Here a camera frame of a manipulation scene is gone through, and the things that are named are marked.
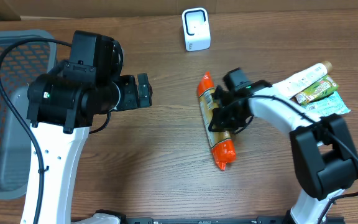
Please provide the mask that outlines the orange pasta package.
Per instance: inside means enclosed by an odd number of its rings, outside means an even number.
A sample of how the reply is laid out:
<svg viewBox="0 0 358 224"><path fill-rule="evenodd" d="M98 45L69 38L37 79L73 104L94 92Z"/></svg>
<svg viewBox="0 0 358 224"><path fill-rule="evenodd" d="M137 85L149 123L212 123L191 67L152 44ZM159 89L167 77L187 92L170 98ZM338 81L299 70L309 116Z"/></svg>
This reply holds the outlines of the orange pasta package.
<svg viewBox="0 0 358 224"><path fill-rule="evenodd" d="M220 170L237 159L234 143L229 131L218 131L213 124L213 110L218 104L213 99L214 82L210 72L206 72L197 86L197 95L210 151Z"/></svg>

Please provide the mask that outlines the white tube gold cap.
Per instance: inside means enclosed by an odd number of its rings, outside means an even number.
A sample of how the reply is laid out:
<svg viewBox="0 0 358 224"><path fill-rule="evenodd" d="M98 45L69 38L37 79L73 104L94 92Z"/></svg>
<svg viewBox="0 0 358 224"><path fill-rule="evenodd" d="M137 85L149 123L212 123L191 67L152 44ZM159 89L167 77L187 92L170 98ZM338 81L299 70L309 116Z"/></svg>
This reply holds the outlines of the white tube gold cap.
<svg viewBox="0 0 358 224"><path fill-rule="evenodd" d="M281 95L290 99L332 70L332 63L323 61L273 84L273 87L276 88Z"/></svg>

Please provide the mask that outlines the green snack packet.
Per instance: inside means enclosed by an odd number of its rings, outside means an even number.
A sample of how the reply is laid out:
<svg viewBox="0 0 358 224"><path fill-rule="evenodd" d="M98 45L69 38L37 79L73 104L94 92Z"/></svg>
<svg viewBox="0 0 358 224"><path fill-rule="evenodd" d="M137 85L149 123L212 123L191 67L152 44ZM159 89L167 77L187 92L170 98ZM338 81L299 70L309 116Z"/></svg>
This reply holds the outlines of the green snack packet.
<svg viewBox="0 0 358 224"><path fill-rule="evenodd" d="M329 75L325 75L308 88L299 92L295 99L300 105L307 105L333 94L338 88L339 85Z"/></svg>

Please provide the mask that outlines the teal wet wipes packet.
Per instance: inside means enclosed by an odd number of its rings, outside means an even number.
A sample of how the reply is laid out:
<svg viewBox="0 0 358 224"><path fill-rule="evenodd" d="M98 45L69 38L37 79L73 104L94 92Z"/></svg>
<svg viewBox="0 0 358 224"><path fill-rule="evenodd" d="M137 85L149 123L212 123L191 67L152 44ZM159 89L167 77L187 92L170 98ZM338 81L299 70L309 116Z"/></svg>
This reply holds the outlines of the teal wet wipes packet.
<svg viewBox="0 0 358 224"><path fill-rule="evenodd" d="M329 116L331 114L341 115L351 111L337 91L322 100L303 105L303 108L320 116Z"/></svg>

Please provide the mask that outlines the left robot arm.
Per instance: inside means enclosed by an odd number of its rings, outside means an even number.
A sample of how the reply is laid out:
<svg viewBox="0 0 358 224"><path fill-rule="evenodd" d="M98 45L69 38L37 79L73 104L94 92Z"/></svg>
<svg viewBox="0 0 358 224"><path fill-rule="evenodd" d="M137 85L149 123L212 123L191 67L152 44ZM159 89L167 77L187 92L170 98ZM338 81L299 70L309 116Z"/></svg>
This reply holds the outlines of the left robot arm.
<svg viewBox="0 0 358 224"><path fill-rule="evenodd" d="M29 85L32 146L22 223L70 223L76 172L97 114L150 107L145 73L121 73L124 52L112 37L73 35L69 59L57 73Z"/></svg>

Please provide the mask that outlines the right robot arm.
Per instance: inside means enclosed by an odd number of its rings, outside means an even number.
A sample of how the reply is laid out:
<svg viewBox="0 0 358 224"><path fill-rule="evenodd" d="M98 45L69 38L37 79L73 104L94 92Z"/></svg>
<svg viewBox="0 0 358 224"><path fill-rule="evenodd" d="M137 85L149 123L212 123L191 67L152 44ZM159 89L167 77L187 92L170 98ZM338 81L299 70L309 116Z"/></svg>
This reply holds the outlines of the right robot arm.
<svg viewBox="0 0 358 224"><path fill-rule="evenodd" d="M218 106L210 131L239 133L261 118L288 135L302 190L282 223L327 223L337 200L358 196L358 154L342 116L313 115L264 80L217 86L212 97Z"/></svg>

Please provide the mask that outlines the white barcode scanner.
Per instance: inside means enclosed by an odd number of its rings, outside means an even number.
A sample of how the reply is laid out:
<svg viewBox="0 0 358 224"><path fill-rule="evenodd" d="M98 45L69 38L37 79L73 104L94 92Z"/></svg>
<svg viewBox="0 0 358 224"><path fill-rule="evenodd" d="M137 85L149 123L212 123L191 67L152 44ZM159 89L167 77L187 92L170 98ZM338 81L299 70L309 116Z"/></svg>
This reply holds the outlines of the white barcode scanner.
<svg viewBox="0 0 358 224"><path fill-rule="evenodd" d="M193 52L210 48L211 33L206 9L186 9L182 12L181 18L186 50Z"/></svg>

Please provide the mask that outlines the grey plastic mesh basket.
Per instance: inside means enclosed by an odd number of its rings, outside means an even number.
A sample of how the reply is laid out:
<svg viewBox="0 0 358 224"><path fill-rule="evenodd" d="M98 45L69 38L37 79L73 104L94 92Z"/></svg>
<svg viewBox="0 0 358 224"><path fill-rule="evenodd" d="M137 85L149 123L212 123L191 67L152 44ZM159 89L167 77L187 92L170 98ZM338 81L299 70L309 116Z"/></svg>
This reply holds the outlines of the grey plastic mesh basket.
<svg viewBox="0 0 358 224"><path fill-rule="evenodd" d="M44 30L0 32L0 54L20 40L52 38ZM57 46L49 42L33 42L10 51L1 67L5 92L22 117L27 115L27 89L40 74L55 65ZM26 193L30 169L31 141L7 108L0 94L0 200L19 198Z"/></svg>

